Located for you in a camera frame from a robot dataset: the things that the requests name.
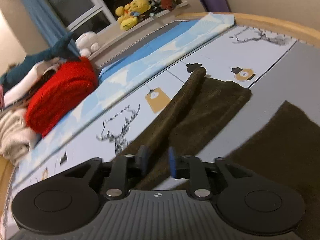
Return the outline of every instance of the window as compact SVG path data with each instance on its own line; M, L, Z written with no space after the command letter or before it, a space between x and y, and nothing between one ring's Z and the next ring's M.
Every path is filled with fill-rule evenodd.
M62 23L75 32L75 38L95 33L116 22L115 10L132 0L48 0Z

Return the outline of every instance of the deer illustration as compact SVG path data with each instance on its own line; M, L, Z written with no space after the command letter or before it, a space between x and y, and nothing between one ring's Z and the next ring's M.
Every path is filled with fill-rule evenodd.
M277 35L274 38L269 38L269 37L267 37L267 35L265 33L263 33L263 31L257 31L256 33L258 33L260 37L251 38L251 39L245 39L245 40L241 41L236 36L238 42L233 42L233 43L245 43L245 42L248 42L248 41L260 41L260 40L262 40L262 41L271 42L273 44L277 44L279 46L286 45L286 42L285 42L286 39L284 37L280 36L280 35Z
M127 109L128 112L132 112L131 119L125 118L125 125L122 127L122 131L119 135L114 135L113 133L110 133L110 129L108 130L107 135L104 134L104 130L106 128L106 121L102 123L103 130L101 132L101 135L97 135L97 139L99 141L106 141L109 140L109 142L115 142L116 144L116 156L118 156L131 142L127 141L125 138L125 135L129 131L129 125L132 123L132 121L137 117L139 111L140 111L140 105L138 107L138 110L130 110Z

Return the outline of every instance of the white cloth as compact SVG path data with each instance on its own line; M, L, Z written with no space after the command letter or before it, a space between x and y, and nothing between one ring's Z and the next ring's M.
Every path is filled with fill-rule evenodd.
M4 107L22 98L49 69L57 71L60 66L59 59L59 57L55 57L49 61L40 61L35 64L18 84L4 94Z
M9 111L0 120L0 154L15 166L41 138L30 127L26 127L26 111L25 108Z

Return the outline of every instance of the red knitted blanket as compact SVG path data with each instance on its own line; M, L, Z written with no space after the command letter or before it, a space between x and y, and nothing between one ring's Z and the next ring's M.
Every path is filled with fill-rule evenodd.
M28 126L46 136L97 85L98 79L87 58L66 62L32 97L26 113Z

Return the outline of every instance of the blue clip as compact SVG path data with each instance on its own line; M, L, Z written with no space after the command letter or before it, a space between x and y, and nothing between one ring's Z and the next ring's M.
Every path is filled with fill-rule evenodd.
M175 152L173 147L169 147L168 154L169 154L170 175L171 177L176 179L176 176L177 176L176 159L175 159Z
M140 169L141 169L141 175L145 176L148 171L148 161L149 161L149 149L145 145L141 145L137 156L139 157L138 162L140 164Z

